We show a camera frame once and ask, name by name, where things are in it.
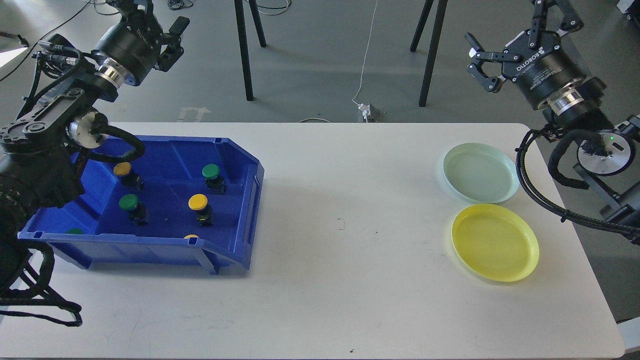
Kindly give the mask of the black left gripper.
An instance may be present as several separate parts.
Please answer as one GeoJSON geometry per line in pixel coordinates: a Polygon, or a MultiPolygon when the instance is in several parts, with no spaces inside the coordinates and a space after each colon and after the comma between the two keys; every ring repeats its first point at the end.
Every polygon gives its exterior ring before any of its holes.
{"type": "Polygon", "coordinates": [[[168,32],[157,21],[151,0],[107,0],[121,15],[93,50],[96,74],[115,87],[139,86],[152,69],[167,72],[182,57],[182,34],[190,19],[178,16],[168,32]]]}

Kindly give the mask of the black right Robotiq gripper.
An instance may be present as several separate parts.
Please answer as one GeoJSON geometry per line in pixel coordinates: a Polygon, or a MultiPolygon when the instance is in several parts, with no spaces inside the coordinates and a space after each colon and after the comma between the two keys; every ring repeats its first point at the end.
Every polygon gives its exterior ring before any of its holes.
{"type": "Polygon", "coordinates": [[[507,52],[487,52],[477,38],[467,32],[470,44],[470,64],[467,72],[487,92],[499,92],[505,80],[489,77],[483,70],[485,63],[502,64],[502,75],[521,91],[533,110],[544,109],[553,94],[570,85],[581,84],[586,73],[562,48],[561,38],[547,29],[547,14],[557,6],[562,13],[558,26],[567,33],[577,32],[584,23],[569,0],[531,0],[533,15],[528,30],[523,30],[505,45],[507,52]]]}

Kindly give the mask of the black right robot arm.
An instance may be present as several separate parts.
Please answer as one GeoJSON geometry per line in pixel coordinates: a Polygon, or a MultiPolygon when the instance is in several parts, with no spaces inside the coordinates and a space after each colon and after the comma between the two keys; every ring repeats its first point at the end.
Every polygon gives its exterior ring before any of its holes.
{"type": "Polygon", "coordinates": [[[467,33],[471,59],[467,71],[487,92],[512,82],[533,110],[546,120],[530,130],[516,149],[516,174],[530,198],[544,209],[583,227],[620,234],[639,244],[639,185],[618,192],[603,177],[621,174],[637,155],[639,117],[613,125],[601,111],[606,84],[588,77],[562,44],[562,34],[578,32],[584,23],[568,0],[534,0],[530,26],[500,52],[486,51],[467,33]],[[601,219],[578,214],[552,202],[535,188],[526,169],[530,145],[539,137],[555,142],[547,162],[558,184],[595,191],[605,201],[601,219]]]}

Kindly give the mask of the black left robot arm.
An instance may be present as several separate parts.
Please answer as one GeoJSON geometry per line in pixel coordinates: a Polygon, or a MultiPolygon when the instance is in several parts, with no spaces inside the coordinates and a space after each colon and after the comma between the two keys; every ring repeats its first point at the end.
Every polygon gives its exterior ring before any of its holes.
{"type": "Polygon", "coordinates": [[[181,41],[189,18],[179,16],[164,32],[151,0],[107,4],[121,18],[91,52],[79,50],[59,34],[39,41],[30,94],[16,119],[1,123],[3,316],[31,316],[9,311],[9,306],[52,306],[73,319],[45,314],[37,314],[37,319],[67,327],[82,325],[82,307],[50,286],[55,266],[51,246],[20,240],[18,234],[38,210],[62,208],[85,193],[82,175],[88,161],[118,164],[144,155],[143,142],[110,125],[94,104],[114,102],[122,85],[141,85],[153,69],[169,71],[185,52],[181,41]]]}

